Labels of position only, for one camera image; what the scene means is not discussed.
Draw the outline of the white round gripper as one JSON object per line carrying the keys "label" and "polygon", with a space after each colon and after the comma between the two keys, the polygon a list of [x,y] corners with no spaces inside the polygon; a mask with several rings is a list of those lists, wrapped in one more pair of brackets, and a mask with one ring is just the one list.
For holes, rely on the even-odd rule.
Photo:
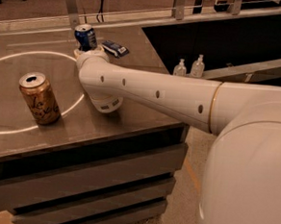
{"label": "white round gripper", "polygon": [[96,49],[89,51],[80,51],[75,49],[73,51],[76,58],[77,69],[80,70],[86,61],[90,62],[109,62],[109,56],[105,53],[104,48],[99,45]]}

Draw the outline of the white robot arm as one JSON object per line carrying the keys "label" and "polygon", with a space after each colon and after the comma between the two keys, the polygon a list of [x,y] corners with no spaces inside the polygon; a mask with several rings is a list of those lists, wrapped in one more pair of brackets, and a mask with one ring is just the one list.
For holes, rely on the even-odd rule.
{"label": "white robot arm", "polygon": [[79,81],[100,112],[127,98],[215,135],[199,224],[281,224],[281,87],[128,69],[98,49],[76,59]]}

